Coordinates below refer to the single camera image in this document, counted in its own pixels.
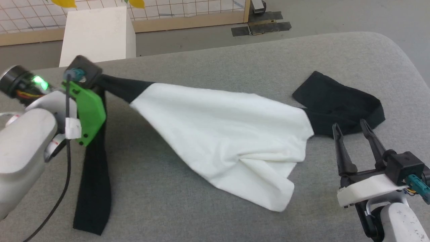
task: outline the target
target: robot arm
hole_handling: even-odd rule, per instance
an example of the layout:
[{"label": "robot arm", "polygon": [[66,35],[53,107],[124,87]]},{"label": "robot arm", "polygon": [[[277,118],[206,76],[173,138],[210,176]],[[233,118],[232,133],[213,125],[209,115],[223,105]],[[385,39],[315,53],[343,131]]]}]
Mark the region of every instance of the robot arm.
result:
[{"label": "robot arm", "polygon": [[54,115],[44,109],[32,109],[0,131],[1,219],[43,173],[44,153],[56,132]]},{"label": "robot arm", "polygon": [[15,115],[0,130],[0,220],[34,185],[45,163],[65,146],[67,133],[73,130],[66,125],[67,119],[77,120],[79,115],[82,130],[78,129],[74,139],[78,138],[84,146],[91,142],[106,119],[97,94],[77,83],[63,85],[69,86],[70,98],[21,66],[10,68],[0,77],[0,90],[26,106],[23,114]]},{"label": "robot arm", "polygon": [[375,169],[361,172],[348,155],[339,126],[333,125],[339,205],[356,207],[365,234],[375,242],[430,242],[406,200],[407,194],[419,194],[430,203],[428,168],[411,152],[386,151],[366,121],[360,124],[376,161]]}]

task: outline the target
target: black cable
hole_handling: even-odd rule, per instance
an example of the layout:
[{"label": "black cable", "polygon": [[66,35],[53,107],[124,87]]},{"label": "black cable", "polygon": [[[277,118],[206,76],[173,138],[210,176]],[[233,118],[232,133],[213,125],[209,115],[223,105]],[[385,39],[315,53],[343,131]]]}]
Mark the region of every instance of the black cable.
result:
[{"label": "black cable", "polygon": [[[70,79],[71,76],[68,74],[66,76],[66,118],[70,117]],[[70,152],[70,140],[66,139],[66,150],[67,150],[67,175],[66,175],[66,183],[64,184],[63,192],[61,193],[60,197],[57,200],[57,203],[52,208],[52,210],[49,212],[48,216],[45,218],[45,220],[41,223],[41,225],[28,237],[24,240],[24,242],[30,241],[42,228],[45,226],[45,224],[48,222],[48,220],[51,218],[51,216],[54,214],[54,212],[57,210],[58,206],[60,205],[61,201],[63,200],[64,195],[66,194],[67,188],[69,187],[70,182],[70,173],[71,173],[71,152]]]}]

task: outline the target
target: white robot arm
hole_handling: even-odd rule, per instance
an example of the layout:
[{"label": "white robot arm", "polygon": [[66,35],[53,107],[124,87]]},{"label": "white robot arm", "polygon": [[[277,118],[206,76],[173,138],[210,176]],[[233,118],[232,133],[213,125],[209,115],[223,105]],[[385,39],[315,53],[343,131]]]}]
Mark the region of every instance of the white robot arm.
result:
[{"label": "white robot arm", "polygon": [[44,153],[57,132],[45,109],[32,109],[0,131],[0,218],[21,201],[45,169]]},{"label": "white robot arm", "polygon": [[[0,130],[0,220],[30,190],[45,163],[65,146],[65,99],[57,90],[33,101]],[[70,116],[76,102],[70,98]]]},{"label": "white robot arm", "polygon": [[355,206],[365,234],[374,242],[430,242],[406,200],[407,194],[419,194],[430,203],[430,190],[421,180],[429,180],[429,169],[410,152],[386,151],[366,121],[360,124],[376,160],[374,170],[357,172],[343,144],[340,127],[333,125],[341,176],[339,205]]}]

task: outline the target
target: gray tabletop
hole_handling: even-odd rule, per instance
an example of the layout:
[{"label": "gray tabletop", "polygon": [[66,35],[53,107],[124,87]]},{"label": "gray tabletop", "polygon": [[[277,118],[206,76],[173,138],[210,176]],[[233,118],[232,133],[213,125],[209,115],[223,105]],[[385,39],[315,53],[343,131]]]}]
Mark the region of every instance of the gray tabletop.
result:
[{"label": "gray tabletop", "polygon": [[[299,106],[291,94],[315,70],[379,98],[387,120],[375,129],[386,148],[430,157],[430,91],[404,52],[374,33],[344,33],[100,63],[106,74],[146,81],[256,93]],[[59,86],[63,68],[38,70]],[[0,96],[0,111],[22,110]],[[33,241],[370,241],[354,208],[339,207],[339,177],[332,139],[313,137],[304,162],[289,179],[295,184],[284,212],[272,212],[210,185],[169,148],[124,101],[107,96],[106,148],[112,209],[102,234],[72,228],[84,148],[72,145],[69,190]],[[359,170],[373,168],[367,140],[345,143]],[[0,241],[22,241],[58,199],[66,175],[65,152],[18,207],[0,222]],[[419,197],[409,204],[430,232],[430,207]]]}]

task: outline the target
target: wooden frame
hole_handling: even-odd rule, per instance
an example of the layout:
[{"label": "wooden frame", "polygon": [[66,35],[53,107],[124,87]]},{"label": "wooden frame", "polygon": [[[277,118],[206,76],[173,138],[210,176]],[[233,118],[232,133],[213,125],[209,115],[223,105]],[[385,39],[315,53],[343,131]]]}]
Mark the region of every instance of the wooden frame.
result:
[{"label": "wooden frame", "polygon": [[[219,14],[197,15],[184,18],[133,21],[133,27],[136,33],[142,33],[247,23],[250,4],[251,0],[245,1],[245,12],[232,11]],[[20,32],[12,34],[0,34],[0,46],[62,40],[63,36],[63,28]]]}]

